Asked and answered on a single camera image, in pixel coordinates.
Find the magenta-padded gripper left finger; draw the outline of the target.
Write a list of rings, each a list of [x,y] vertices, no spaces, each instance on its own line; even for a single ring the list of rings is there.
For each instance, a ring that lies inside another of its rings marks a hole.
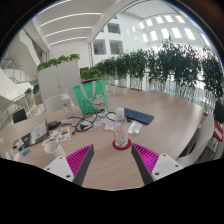
[[[90,144],[67,157],[58,156],[44,170],[81,186],[93,155],[94,146]]]

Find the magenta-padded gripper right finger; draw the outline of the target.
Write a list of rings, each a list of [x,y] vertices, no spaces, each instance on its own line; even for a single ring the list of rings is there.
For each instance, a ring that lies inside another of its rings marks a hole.
[[[145,185],[182,169],[167,153],[157,154],[135,143],[132,144],[131,153]]]

